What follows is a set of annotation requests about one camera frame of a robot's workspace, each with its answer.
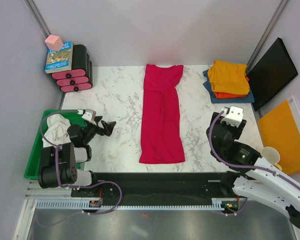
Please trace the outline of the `crimson red t-shirt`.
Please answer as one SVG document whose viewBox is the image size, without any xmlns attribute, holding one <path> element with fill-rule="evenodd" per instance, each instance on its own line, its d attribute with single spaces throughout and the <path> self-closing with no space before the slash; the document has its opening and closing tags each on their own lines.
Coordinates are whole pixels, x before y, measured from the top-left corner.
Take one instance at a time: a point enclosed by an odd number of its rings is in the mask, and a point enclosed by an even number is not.
<svg viewBox="0 0 300 240">
<path fill-rule="evenodd" d="M 186 161 L 180 137 L 180 106 L 176 90 L 183 70 L 183 65 L 146 65 L 140 137 L 141 164 L 179 164 Z"/>
</svg>

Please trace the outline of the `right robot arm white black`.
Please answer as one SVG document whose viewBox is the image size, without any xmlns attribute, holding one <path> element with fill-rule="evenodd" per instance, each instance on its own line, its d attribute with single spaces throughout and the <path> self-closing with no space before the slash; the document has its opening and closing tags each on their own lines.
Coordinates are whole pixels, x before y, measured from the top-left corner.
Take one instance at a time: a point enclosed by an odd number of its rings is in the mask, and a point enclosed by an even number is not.
<svg viewBox="0 0 300 240">
<path fill-rule="evenodd" d="M 211 155 L 233 170 L 219 184 L 220 193 L 266 205 L 300 229 L 300 182 L 273 166 L 254 148 L 239 142 L 243 128 L 230 125 L 221 112 L 214 112 L 206 130 Z"/>
</svg>

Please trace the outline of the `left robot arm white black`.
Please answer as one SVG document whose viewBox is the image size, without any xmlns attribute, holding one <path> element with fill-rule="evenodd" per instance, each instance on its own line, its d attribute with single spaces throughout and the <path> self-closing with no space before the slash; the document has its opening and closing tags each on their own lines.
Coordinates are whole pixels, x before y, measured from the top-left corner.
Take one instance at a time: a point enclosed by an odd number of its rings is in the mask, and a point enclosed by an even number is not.
<svg viewBox="0 0 300 240">
<path fill-rule="evenodd" d="M 98 182 L 92 180 L 89 171 L 78 170 L 77 164 L 89 162 L 92 158 L 90 141 L 96 136 L 111 136 L 116 121 L 106 122 L 101 116 L 84 116 L 84 126 L 70 124 L 61 114 L 51 114 L 43 120 L 48 124 L 46 132 L 41 131 L 41 150 L 38 183 L 41 188 L 79 188 L 89 197 L 100 191 Z"/>
</svg>

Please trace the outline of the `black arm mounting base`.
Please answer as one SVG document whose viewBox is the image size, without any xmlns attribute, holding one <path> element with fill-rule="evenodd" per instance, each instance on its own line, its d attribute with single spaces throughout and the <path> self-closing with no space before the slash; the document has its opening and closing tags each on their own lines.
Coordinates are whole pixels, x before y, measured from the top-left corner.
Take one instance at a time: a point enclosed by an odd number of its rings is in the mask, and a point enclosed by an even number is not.
<svg viewBox="0 0 300 240">
<path fill-rule="evenodd" d="M 226 183 L 226 172 L 161 172 L 133 173 L 113 172 L 92 174 L 94 183 L 100 186 L 72 190 L 77 198 L 98 198 L 115 205 L 181 205 L 211 204 L 212 199 L 236 199 L 237 195 Z"/>
</svg>

